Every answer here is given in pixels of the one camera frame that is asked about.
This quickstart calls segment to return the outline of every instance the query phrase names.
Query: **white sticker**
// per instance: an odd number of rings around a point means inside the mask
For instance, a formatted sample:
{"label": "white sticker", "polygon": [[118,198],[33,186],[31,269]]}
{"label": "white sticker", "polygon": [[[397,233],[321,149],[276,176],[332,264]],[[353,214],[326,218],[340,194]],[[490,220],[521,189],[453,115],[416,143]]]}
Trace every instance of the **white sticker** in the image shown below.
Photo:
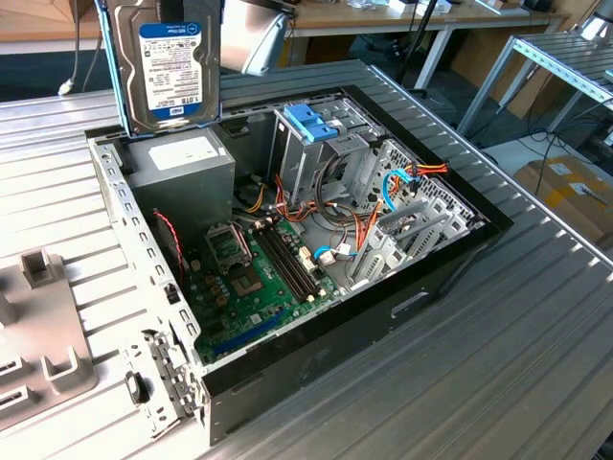
{"label": "white sticker", "polygon": [[562,163],[554,163],[552,165],[549,165],[549,167],[554,170],[554,173],[558,174],[558,175],[566,175],[566,174],[572,174],[573,172],[571,170],[569,170],[566,165],[562,164]]}
{"label": "white sticker", "polygon": [[149,110],[160,118],[189,114],[202,102],[198,24],[143,24],[139,30]]}
{"label": "white sticker", "polygon": [[573,190],[577,192],[577,195],[588,195],[591,192],[589,187],[585,184],[582,184],[581,182],[576,182],[574,184],[568,184],[568,185],[570,185],[573,188]]}
{"label": "white sticker", "polygon": [[163,171],[188,165],[194,161],[213,158],[218,156],[218,153],[206,137],[200,136],[165,144],[164,146],[152,147],[149,150],[149,155],[157,169]]}

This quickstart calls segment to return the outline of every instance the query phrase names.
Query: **desk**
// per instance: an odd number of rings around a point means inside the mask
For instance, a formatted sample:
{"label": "desk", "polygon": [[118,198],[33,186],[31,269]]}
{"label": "desk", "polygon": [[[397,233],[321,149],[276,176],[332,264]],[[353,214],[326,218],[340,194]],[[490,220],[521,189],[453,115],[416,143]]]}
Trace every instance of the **desk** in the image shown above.
{"label": "desk", "polygon": [[[292,64],[301,63],[307,49],[307,40],[312,36],[358,35],[406,32],[411,23],[411,14],[398,14],[386,7],[375,11],[359,11],[344,2],[325,4],[308,2],[298,5],[298,19],[293,32],[297,38]],[[453,31],[460,29],[502,28],[546,25],[546,33],[557,30],[568,17],[564,12],[502,16],[465,0],[454,6],[449,14],[433,16],[426,30],[436,31],[432,49],[423,65],[416,87],[427,86]],[[416,16],[414,29],[420,24]],[[81,20],[81,48],[93,49],[98,34],[98,17],[95,11],[88,12]],[[19,53],[43,53],[72,51],[74,49],[74,26],[49,19],[25,16],[0,11],[0,55]]]}
{"label": "desk", "polygon": [[[249,104],[343,84],[359,86],[514,226],[406,327],[204,458],[589,458],[613,429],[613,262],[359,61],[227,76],[221,99]],[[118,347],[140,331],[148,302],[110,227],[82,133],[117,123],[110,91],[0,104],[0,265],[40,245],[63,257],[99,375],[90,392],[0,433],[12,457],[205,451],[193,419],[152,443],[123,383]]]}

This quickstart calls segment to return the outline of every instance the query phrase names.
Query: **cardboard box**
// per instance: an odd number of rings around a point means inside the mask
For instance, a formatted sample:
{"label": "cardboard box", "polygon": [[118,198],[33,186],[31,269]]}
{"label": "cardboard box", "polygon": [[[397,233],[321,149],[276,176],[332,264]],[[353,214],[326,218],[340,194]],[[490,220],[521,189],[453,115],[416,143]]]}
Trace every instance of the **cardboard box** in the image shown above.
{"label": "cardboard box", "polygon": [[[541,164],[540,160],[533,161],[515,174],[515,180],[532,194]],[[585,189],[612,203],[611,206],[590,196]],[[613,246],[613,188],[574,156],[547,160],[538,198],[601,249]]]}
{"label": "cardboard box", "polygon": [[[94,0],[78,0],[78,17],[81,18],[93,6]],[[75,22],[73,0],[0,0],[0,10]]]}

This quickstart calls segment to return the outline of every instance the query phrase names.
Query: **motherboard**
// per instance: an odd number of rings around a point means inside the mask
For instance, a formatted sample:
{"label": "motherboard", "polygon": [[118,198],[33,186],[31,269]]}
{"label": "motherboard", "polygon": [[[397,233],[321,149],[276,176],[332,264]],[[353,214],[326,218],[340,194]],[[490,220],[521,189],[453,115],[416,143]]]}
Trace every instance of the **motherboard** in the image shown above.
{"label": "motherboard", "polygon": [[245,229],[224,225],[213,234],[186,245],[185,251],[190,268],[183,290],[202,328],[195,348],[204,362],[340,295],[332,279],[310,262],[307,247],[287,221]]}

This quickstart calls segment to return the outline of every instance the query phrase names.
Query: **hard drive label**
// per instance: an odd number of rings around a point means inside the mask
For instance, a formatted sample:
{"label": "hard drive label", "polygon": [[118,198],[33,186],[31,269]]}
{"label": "hard drive label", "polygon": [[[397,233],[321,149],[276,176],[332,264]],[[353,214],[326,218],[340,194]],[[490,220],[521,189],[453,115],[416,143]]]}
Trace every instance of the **hard drive label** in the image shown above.
{"label": "hard drive label", "polygon": [[143,24],[139,39],[148,109],[161,119],[195,113],[202,103],[202,67],[194,57],[200,25]]}

